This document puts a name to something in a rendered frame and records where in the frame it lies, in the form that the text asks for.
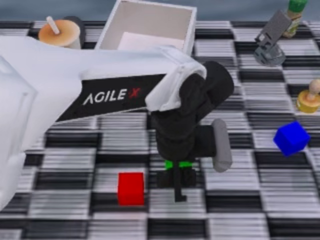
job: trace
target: black and white checkered surface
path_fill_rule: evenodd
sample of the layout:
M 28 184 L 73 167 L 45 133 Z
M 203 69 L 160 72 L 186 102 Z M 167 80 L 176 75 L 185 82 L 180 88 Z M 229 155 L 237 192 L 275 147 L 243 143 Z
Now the black and white checkered surface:
M 36 37 L 44 22 L 0 22 L 0 35 Z M 86 22 L 92 49 L 104 22 Z M 0 240 L 320 240 L 320 115 L 297 111 L 295 99 L 320 78 L 320 22 L 304 22 L 279 41 L 280 67 L 253 57 L 265 22 L 198 22 L 194 57 L 230 71 L 234 94 L 209 114 L 226 121 L 233 167 L 195 168 L 198 184 L 186 203 L 157 189 L 164 168 L 147 112 L 92 117 L 53 126 L 27 153 L 18 191 L 0 212 Z M 308 147 L 283 157 L 276 129 L 298 120 Z M 143 207 L 117 204 L 117 173 L 144 172 Z

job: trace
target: red x letter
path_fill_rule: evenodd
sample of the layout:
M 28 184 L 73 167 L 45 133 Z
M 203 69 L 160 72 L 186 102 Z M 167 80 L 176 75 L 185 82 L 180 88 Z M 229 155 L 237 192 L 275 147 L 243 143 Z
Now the red x letter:
M 138 97 L 138 92 L 140 91 L 140 87 L 132 88 L 131 94 L 129 95 L 129 98 L 136 98 Z

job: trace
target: blue cube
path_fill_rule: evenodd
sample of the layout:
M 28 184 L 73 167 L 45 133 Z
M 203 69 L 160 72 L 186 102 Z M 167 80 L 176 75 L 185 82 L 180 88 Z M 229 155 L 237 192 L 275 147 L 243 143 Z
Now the blue cube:
M 274 143 L 286 157 L 304 149 L 309 140 L 309 134 L 297 121 L 280 127 L 273 138 Z

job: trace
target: yellow base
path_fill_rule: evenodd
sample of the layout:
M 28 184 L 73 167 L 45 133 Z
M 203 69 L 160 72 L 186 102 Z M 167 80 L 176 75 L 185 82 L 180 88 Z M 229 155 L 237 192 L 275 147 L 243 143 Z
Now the yellow base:
M 320 96 L 315 96 L 313 101 L 307 100 L 307 95 L 309 91 L 304 90 L 300 92 L 298 95 L 298 98 L 296 100 L 296 107 L 299 109 L 299 111 L 306 113 L 306 114 L 313 114 L 316 112 L 320 106 Z

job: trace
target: white stick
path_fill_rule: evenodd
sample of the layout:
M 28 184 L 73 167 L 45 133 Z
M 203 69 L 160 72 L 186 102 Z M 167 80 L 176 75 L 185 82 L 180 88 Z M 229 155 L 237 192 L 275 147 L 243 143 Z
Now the white stick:
M 55 21 L 53 20 L 53 18 L 51 16 L 48 16 L 46 18 L 46 21 L 47 23 L 50 25 L 52 31 L 55 33 L 55 34 L 59 34 L 60 31 L 59 31 L 59 28 L 57 27 Z

